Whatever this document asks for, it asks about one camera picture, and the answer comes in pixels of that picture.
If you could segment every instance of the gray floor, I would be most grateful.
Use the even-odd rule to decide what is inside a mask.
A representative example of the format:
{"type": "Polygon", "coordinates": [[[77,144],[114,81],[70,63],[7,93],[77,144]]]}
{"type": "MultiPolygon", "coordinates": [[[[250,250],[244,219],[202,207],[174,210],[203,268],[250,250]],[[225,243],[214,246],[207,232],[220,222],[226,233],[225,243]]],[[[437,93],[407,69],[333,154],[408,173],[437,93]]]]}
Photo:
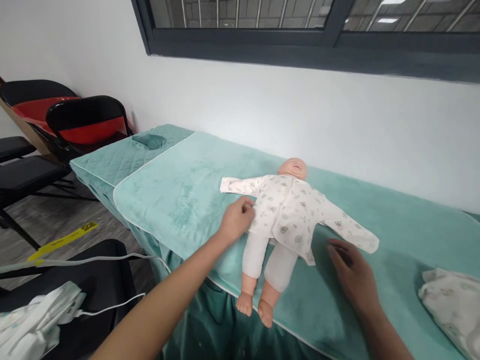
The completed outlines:
{"type": "MultiPolygon", "coordinates": [[[[73,173],[66,179],[75,182],[76,190],[74,191],[77,194],[94,197],[73,173]]],[[[42,192],[62,194],[60,190],[51,186],[46,187],[42,192]]],[[[128,253],[145,253],[132,233],[100,202],[29,196],[5,210],[40,246],[64,237],[90,221],[98,223],[97,228],[44,256],[45,259],[69,259],[105,239],[117,239],[123,242],[128,253]]],[[[15,231],[1,228],[0,249],[2,266],[26,261],[35,252],[15,231]]],[[[155,286],[149,261],[144,259],[131,261],[130,267],[137,293],[149,292],[155,286]]],[[[12,290],[29,278],[31,277],[0,280],[0,287],[12,290]]]]}

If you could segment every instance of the window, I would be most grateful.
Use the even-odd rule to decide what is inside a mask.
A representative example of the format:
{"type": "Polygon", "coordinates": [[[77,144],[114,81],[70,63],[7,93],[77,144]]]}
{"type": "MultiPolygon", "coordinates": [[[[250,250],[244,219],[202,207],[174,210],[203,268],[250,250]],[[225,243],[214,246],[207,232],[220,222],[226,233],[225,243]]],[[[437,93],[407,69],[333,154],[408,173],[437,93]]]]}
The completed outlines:
{"type": "Polygon", "coordinates": [[[480,83],[480,0],[132,0],[149,55],[480,83]]]}
{"type": "Polygon", "coordinates": [[[332,0],[178,2],[180,6],[172,6],[165,0],[150,0],[157,28],[321,29],[332,5],[332,0]]]}
{"type": "Polygon", "coordinates": [[[343,28],[376,32],[480,32],[480,1],[355,1],[343,28]]]}

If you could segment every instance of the yellow tape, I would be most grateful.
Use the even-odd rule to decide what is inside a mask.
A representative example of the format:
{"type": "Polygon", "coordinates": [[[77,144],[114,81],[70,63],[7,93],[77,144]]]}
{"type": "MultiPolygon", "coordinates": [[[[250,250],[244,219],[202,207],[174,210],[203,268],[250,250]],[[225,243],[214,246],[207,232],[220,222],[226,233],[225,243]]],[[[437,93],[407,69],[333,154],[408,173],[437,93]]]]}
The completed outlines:
{"type": "Polygon", "coordinates": [[[88,224],[82,226],[81,228],[75,230],[71,234],[68,234],[67,236],[61,237],[58,240],[49,242],[47,245],[42,246],[37,250],[36,253],[34,253],[32,256],[30,256],[27,261],[33,261],[38,259],[39,257],[51,253],[52,251],[61,248],[62,246],[71,243],[72,241],[81,238],[83,235],[86,233],[91,232],[93,229],[95,229],[98,226],[98,224],[95,221],[90,221],[88,224]]]}

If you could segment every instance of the dark window frame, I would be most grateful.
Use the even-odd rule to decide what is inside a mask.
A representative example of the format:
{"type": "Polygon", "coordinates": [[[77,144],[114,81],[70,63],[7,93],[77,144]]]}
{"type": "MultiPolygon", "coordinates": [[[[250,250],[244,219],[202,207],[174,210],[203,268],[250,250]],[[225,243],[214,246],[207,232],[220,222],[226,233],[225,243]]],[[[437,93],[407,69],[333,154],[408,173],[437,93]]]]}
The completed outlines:
{"type": "Polygon", "coordinates": [[[148,55],[480,83],[480,33],[343,31],[355,0],[334,0],[323,29],[155,28],[131,0],[148,55]]]}

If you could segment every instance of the doll face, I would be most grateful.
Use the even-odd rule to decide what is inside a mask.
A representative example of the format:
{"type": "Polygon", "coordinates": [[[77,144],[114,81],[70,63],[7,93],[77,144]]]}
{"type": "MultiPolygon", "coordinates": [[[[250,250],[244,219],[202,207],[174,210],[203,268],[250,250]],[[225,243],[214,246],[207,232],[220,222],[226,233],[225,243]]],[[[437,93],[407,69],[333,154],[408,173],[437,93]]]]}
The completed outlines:
{"type": "Polygon", "coordinates": [[[278,169],[278,175],[292,175],[300,180],[307,178],[307,164],[297,157],[289,158],[278,169]]]}

